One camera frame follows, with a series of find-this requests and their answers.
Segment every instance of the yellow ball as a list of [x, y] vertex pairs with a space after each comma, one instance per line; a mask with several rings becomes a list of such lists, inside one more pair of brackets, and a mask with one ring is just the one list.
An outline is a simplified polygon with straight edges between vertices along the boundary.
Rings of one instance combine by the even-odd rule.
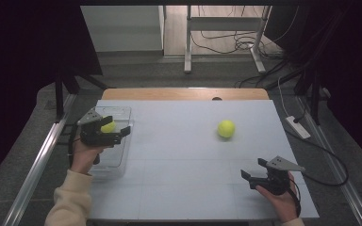
[[217, 132], [222, 137], [230, 138], [235, 133], [235, 124], [230, 120], [221, 121], [218, 125]]
[[114, 128], [116, 127], [116, 123], [114, 121], [104, 125], [101, 127], [102, 133], [111, 133], [114, 131]]

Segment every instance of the white tabletop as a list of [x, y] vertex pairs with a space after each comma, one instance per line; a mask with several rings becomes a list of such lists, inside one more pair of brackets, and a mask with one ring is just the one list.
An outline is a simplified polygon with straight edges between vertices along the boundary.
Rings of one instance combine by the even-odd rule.
[[[248, 220], [276, 218], [270, 203], [240, 177], [266, 177], [257, 158], [296, 163], [274, 104], [260, 101], [99, 101], [129, 106], [134, 125], [125, 174], [94, 180], [90, 218]], [[230, 139], [217, 124], [231, 120]], [[318, 218], [302, 174], [302, 218]]]

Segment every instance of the transparent plastic container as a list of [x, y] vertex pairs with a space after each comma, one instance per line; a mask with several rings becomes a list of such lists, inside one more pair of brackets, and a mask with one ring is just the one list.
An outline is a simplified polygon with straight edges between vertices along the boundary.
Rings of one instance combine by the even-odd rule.
[[127, 126], [131, 126], [131, 133], [122, 138], [121, 144], [116, 144], [113, 148], [107, 148], [100, 153], [99, 164], [93, 165], [89, 174], [92, 175], [94, 179], [122, 177], [125, 172], [128, 149], [133, 130], [131, 108], [128, 106], [97, 106], [95, 107], [95, 111], [103, 117], [113, 117], [116, 126], [111, 133], [120, 133], [120, 131]]

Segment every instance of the beige sleeve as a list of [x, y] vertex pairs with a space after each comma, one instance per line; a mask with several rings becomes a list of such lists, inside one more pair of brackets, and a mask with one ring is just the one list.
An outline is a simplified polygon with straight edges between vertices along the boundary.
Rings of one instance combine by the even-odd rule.
[[91, 182], [91, 176], [67, 170], [63, 185], [55, 189], [55, 206], [45, 225], [86, 225], [91, 209]]
[[304, 226], [304, 222], [301, 218], [296, 218], [291, 221], [281, 224], [282, 226]]

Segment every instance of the hand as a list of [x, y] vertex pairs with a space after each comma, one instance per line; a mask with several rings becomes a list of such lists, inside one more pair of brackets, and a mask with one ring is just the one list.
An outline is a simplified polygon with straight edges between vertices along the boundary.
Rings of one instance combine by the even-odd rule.
[[[289, 179], [293, 181], [293, 175], [289, 172]], [[289, 193], [285, 192], [282, 195], [275, 196], [271, 194], [266, 188], [262, 186], [256, 186], [255, 188], [262, 196], [266, 197], [275, 209], [278, 218], [282, 223], [291, 221], [297, 218], [295, 202]], [[290, 189], [296, 194], [295, 184], [290, 182]]]
[[71, 171], [88, 175], [96, 155], [102, 153], [108, 147], [90, 147], [85, 145], [79, 136], [73, 142], [73, 164]]

